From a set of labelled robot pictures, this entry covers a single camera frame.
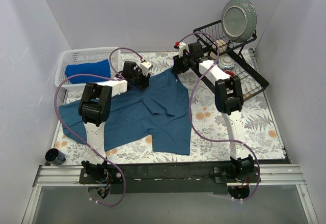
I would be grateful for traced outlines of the teal blue t shirt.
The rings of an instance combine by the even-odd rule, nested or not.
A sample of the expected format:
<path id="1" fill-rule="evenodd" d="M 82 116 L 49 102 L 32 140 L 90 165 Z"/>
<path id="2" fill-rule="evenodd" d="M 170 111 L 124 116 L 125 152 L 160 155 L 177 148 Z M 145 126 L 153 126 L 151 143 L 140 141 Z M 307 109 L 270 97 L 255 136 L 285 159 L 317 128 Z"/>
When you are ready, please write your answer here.
<path id="1" fill-rule="evenodd" d="M 171 69 L 151 77 L 143 91 L 132 88 L 113 97 L 104 124 L 105 150 L 151 135 L 154 152 L 189 155 L 188 105 L 188 90 Z"/>

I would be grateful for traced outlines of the black wire dish rack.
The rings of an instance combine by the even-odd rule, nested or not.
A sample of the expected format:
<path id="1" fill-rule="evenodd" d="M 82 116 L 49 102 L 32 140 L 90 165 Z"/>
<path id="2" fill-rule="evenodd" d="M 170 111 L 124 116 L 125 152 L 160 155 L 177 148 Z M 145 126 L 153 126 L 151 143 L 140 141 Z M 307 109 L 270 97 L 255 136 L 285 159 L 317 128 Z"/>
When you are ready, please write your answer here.
<path id="1" fill-rule="evenodd" d="M 244 46 L 257 39 L 256 32 L 247 41 L 237 43 L 229 40 L 225 35 L 220 20 L 196 28 L 193 32 L 197 41 L 202 45 L 204 56 L 208 59 L 211 59 L 210 53 L 212 51 L 217 54 L 215 40 L 223 39 L 227 43 L 227 50 L 220 55 L 228 55 L 235 61 L 232 72 L 240 78 L 244 101 L 262 93 L 269 86 L 269 82 L 255 70 L 253 65 L 244 59 L 242 54 Z"/>

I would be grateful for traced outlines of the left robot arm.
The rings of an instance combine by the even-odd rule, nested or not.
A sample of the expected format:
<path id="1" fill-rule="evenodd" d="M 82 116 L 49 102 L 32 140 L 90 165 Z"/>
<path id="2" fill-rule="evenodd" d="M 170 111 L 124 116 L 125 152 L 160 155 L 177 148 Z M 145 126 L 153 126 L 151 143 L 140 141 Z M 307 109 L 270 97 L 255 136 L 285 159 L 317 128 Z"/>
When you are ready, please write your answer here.
<path id="1" fill-rule="evenodd" d="M 87 144 L 90 145 L 87 160 L 82 162 L 86 176 L 97 183 L 109 182 L 112 177 L 105 168 L 104 126 L 111 109 L 111 100 L 116 95 L 127 92 L 132 87 L 149 87 L 149 71 L 153 64 L 142 61 L 140 64 L 127 61 L 123 70 L 112 80 L 88 82 L 85 85 L 78 114 L 86 130 Z"/>

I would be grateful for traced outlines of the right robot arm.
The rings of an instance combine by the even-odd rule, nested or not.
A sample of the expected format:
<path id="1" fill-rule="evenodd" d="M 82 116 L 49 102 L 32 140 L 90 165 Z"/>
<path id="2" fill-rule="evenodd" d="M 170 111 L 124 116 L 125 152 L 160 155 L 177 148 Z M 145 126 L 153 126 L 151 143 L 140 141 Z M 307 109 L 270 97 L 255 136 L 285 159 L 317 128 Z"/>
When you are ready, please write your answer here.
<path id="1" fill-rule="evenodd" d="M 230 166 L 225 170 L 216 170 L 217 177 L 231 178 L 242 182 L 254 172 L 254 154 L 245 143 L 245 134 L 241 122 L 242 106 L 244 104 L 242 87 L 238 76 L 230 76 L 218 66 L 218 60 L 206 60 L 202 46 L 195 42 L 186 44 L 176 42 L 174 46 L 178 54 L 173 57 L 172 72 L 181 74 L 189 69 L 197 70 L 199 81 L 208 80 L 213 85 L 214 102 L 221 113 L 227 127 L 228 142 L 231 146 Z"/>

